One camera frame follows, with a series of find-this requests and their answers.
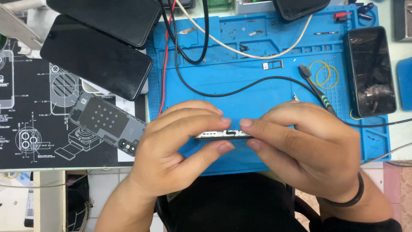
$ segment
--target red clip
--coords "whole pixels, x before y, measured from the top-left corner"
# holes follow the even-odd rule
[[[336,14],[333,15],[333,18],[334,18],[334,19],[337,19],[337,18],[339,18],[339,17],[347,16],[347,15],[349,15],[349,14],[352,14],[352,12],[350,12],[350,13],[346,13],[346,12],[336,13]]]

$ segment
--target finger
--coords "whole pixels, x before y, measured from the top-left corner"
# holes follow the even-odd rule
[[[307,102],[280,104],[260,117],[260,120],[294,126],[296,130],[335,143],[346,141],[356,133],[325,109]]]
[[[205,131],[223,131],[230,127],[230,118],[197,115],[181,118],[153,133],[154,139],[164,141],[162,149],[177,151],[191,136]]]
[[[270,170],[275,172],[286,183],[297,185],[297,182],[302,179],[302,173],[296,160],[285,152],[256,138],[246,141],[246,145],[257,154]]]
[[[328,163],[323,161],[333,158],[330,151],[339,149],[331,142],[268,121],[244,118],[240,125],[244,132],[311,166],[323,167]]]
[[[219,110],[216,108],[212,103],[210,102],[205,102],[205,101],[200,101],[200,100],[190,100],[186,102],[181,102],[179,104],[171,106],[169,109],[167,109],[165,112],[160,114],[156,119],[162,118],[168,114],[170,114],[173,111],[183,109],[183,108],[197,108],[197,109],[207,109],[209,111],[215,112],[220,116],[223,116],[223,111]]]
[[[167,116],[157,118],[153,122],[149,123],[146,127],[146,133],[154,133],[163,127],[167,126],[168,124],[171,124],[181,118],[187,118],[187,117],[192,117],[192,116],[197,116],[197,115],[209,115],[209,116],[221,116],[217,114],[216,112],[207,110],[207,109],[201,109],[201,108],[183,108],[183,109],[178,109],[175,110],[171,113],[169,113]]]
[[[185,159],[175,170],[183,180],[192,183],[219,157],[233,149],[235,147],[227,140],[210,142],[198,152]]]

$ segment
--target brush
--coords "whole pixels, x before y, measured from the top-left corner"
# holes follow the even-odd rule
[[[316,92],[316,95],[318,95],[318,98],[322,102],[325,109],[333,116],[337,117],[336,112],[333,110],[333,107],[329,103],[327,97],[312,83],[312,80],[310,79],[312,72],[310,71],[310,69],[306,65],[301,64],[299,65],[299,73],[309,83],[309,86],[312,87],[312,89]]]

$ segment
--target sim card tray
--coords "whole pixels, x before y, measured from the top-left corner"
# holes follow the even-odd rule
[[[275,67],[274,63],[280,62],[281,65],[279,67]],[[263,63],[263,70],[269,70],[269,69],[283,69],[283,61],[282,60],[275,60],[275,61],[270,61],[270,62],[266,62]]]

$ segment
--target fingernail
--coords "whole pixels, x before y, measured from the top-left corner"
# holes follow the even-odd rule
[[[230,118],[220,118],[222,122],[230,123],[232,120]]]
[[[219,152],[221,153],[221,154],[225,154],[225,153],[227,153],[227,152],[229,152],[229,151],[231,151],[231,150],[233,150],[234,149],[234,146],[233,146],[233,144],[231,144],[230,142],[227,142],[227,143],[224,143],[224,144],[222,144],[220,147],[219,147]]]
[[[242,119],[240,120],[239,124],[240,124],[241,126],[244,126],[244,127],[249,127],[249,126],[252,125],[252,120],[250,120],[250,119],[248,119],[248,118],[242,118]]]
[[[248,141],[246,145],[250,147],[254,152],[258,152],[260,150],[260,145],[255,141]]]

